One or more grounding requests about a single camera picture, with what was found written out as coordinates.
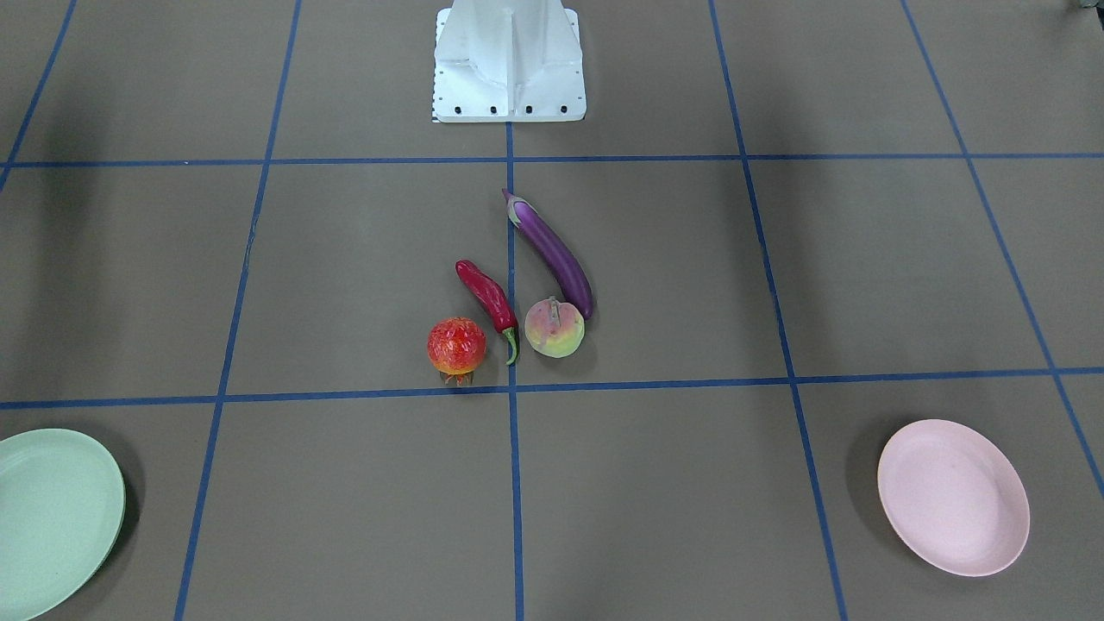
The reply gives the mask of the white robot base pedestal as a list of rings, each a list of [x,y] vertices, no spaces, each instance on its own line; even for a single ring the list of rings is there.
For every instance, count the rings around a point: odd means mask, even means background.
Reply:
[[[431,122],[582,122],[580,19],[560,1],[454,1],[435,19]]]

